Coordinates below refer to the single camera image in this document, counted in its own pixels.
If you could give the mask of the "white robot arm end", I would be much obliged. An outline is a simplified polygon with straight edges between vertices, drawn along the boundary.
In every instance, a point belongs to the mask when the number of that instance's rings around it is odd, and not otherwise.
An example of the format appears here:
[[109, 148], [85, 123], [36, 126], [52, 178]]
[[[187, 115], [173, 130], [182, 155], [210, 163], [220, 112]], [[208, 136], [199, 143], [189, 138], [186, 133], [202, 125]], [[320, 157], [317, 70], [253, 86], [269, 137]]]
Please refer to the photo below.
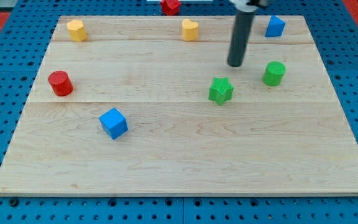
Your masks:
[[254, 12], [259, 8], [266, 8], [271, 5], [274, 0], [229, 0], [234, 7], [242, 12]]

